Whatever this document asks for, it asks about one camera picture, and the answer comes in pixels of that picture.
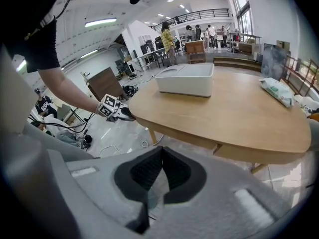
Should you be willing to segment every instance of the black t-shirt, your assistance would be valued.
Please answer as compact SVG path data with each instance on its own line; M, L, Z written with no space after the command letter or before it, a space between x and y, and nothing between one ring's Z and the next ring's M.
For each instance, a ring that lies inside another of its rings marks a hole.
M51 99L48 96L44 96L42 97L41 101L37 101L35 104L35 108L38 114L49 110L51 108L49 103L51 103Z
M56 0L2 0L4 29L1 39L11 57L19 54L25 57L27 71L59 67L55 51L56 21L45 27L40 22L50 12Z

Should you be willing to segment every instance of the yellow shirt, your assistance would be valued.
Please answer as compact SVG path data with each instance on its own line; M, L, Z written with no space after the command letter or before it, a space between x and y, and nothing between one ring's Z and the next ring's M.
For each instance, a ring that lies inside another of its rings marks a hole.
M165 29L160 37L166 52L168 52L172 46L174 47L173 37L168 29Z

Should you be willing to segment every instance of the ceiling light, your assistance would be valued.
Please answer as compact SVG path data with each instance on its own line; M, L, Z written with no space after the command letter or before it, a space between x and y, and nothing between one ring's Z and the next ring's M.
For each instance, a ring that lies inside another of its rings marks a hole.
M116 21L116 18L107 18L107 19L102 19L102 20L96 20L96 21L85 23L85 27L94 26L94 25L98 25L98 24L104 24L104 23L111 23L111 22L115 22L115 21Z
M83 55L81 58L84 58L84 57L86 57L86 56L88 56L88 55L91 55L92 53L95 53L95 52L97 52L97 51L98 51L98 50L93 50L93 51L89 52L88 54Z
M23 60L23 62L18 66L18 68L16 69L16 71L17 71L17 72L20 71L20 70L23 68L23 66L25 66L25 65L26 65L26 61Z

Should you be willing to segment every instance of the oval wooden table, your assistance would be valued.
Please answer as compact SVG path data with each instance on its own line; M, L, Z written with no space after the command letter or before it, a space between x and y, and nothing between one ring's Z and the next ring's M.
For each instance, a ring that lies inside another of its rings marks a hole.
M170 137L214 149L234 160L287 164L310 146L306 116L288 109L261 88L260 77L215 71L210 98L161 93L155 79L130 100L129 108L142 126Z

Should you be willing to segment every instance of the balcony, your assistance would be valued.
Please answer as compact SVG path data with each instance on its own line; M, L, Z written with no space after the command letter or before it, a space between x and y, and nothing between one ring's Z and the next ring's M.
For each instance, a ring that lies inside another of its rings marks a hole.
M222 18L222 17L229 17L229 9L225 8L225 9L200 10L200 11L191 12L191 13L177 16L178 20L175 17L175 18L166 20L165 22L168 22L170 27L172 27L178 24L182 24L184 22L190 22L190 21L201 20L201 19ZM162 23L154 27L155 31L160 32Z

